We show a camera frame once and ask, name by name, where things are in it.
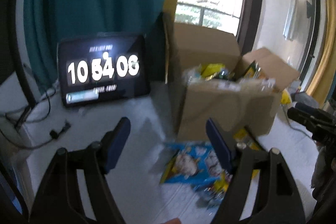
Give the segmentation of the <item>blue cartoon snack bag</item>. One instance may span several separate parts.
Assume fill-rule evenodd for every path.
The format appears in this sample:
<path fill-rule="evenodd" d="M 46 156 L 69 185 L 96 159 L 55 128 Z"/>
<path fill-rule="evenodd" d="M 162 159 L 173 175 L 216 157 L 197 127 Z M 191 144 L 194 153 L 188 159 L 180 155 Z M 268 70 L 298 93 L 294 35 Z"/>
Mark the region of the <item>blue cartoon snack bag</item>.
<path fill-rule="evenodd" d="M 218 207 L 232 175 L 222 168 L 209 142 L 166 143 L 173 152 L 161 176 L 161 184 L 189 184 L 207 207 Z"/>

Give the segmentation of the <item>yellow black snack packet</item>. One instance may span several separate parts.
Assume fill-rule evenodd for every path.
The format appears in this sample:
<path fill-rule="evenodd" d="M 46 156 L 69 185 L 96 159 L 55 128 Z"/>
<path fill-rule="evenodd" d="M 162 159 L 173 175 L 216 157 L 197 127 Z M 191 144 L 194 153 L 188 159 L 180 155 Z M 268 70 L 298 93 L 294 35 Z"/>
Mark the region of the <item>yellow black snack packet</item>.
<path fill-rule="evenodd" d="M 243 142 L 252 150 L 264 151 L 260 143 L 254 138 L 248 127 L 241 128 L 238 132 L 233 135 L 233 138 L 237 142 Z"/>

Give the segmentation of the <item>yellow snack bag on floor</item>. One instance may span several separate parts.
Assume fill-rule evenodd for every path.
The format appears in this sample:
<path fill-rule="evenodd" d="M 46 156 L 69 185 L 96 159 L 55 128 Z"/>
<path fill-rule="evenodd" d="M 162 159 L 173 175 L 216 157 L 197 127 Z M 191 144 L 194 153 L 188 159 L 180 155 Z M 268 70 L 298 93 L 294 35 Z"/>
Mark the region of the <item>yellow snack bag on floor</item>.
<path fill-rule="evenodd" d="M 280 103 L 282 105 L 290 105 L 292 103 L 291 95 L 286 89 L 284 89 L 281 93 Z"/>

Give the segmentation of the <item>brown cardboard box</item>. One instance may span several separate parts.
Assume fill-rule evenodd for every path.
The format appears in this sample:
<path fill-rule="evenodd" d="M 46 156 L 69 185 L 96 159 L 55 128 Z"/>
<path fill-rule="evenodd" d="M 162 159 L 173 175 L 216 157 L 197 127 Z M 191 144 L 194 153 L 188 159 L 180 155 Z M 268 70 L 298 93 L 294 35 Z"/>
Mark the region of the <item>brown cardboard box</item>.
<path fill-rule="evenodd" d="M 225 132 L 248 127 L 254 136 L 267 135 L 280 106 L 281 93 L 299 72 L 267 48 L 242 55 L 233 34 L 185 23 L 163 15 L 168 85 L 173 130 L 178 141 L 207 139 L 206 121 L 216 120 Z M 239 79 L 254 60 L 268 79 Z M 226 66 L 202 78 L 201 64 Z"/>

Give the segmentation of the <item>tablet showing clock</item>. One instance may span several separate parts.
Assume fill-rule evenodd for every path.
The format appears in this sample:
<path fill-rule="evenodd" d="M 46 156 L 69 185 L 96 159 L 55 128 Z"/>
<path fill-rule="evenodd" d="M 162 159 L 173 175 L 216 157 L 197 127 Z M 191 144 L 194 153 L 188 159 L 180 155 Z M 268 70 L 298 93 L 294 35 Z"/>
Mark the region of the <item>tablet showing clock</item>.
<path fill-rule="evenodd" d="M 57 64 L 64 107 L 150 93 L 145 38 L 140 34 L 101 33 L 63 40 Z"/>

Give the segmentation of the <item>yellow snack bag in box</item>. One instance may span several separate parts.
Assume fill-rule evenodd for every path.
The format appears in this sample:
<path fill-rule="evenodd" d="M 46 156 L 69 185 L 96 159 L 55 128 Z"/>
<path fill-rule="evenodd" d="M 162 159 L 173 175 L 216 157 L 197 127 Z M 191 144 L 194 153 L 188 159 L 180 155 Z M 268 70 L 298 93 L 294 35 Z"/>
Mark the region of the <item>yellow snack bag in box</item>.
<path fill-rule="evenodd" d="M 225 68 L 226 66 L 222 63 L 201 64 L 199 66 L 199 74 L 202 78 L 206 79 L 216 76 Z"/>

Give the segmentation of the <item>green yellow snack bag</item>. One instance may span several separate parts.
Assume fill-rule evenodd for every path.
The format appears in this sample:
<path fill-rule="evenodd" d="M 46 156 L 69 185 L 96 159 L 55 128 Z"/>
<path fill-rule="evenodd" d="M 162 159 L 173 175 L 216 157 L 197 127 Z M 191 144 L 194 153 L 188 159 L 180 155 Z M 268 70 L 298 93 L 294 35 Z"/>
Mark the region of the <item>green yellow snack bag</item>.
<path fill-rule="evenodd" d="M 260 65 L 254 60 L 247 69 L 243 72 L 239 79 L 268 79 L 269 77 L 264 73 Z"/>

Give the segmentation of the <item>black balcony railing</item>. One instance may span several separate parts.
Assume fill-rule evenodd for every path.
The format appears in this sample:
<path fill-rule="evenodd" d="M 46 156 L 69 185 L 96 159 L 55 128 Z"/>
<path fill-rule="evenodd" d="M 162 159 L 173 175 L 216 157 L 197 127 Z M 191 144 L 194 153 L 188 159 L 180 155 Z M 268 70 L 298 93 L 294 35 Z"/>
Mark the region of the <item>black balcony railing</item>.
<path fill-rule="evenodd" d="M 234 27 L 239 20 L 238 16 L 217 9 L 183 2 L 178 2 L 175 11 L 175 22 L 208 28 Z"/>

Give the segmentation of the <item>black window frame post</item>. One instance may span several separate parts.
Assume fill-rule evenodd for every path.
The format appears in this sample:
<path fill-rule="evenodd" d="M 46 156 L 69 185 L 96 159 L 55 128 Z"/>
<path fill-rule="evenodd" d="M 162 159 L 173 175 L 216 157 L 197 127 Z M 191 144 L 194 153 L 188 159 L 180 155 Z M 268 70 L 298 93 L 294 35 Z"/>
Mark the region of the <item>black window frame post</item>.
<path fill-rule="evenodd" d="M 253 48 L 259 25 L 263 0 L 243 0 L 237 32 L 237 42 L 241 54 Z"/>

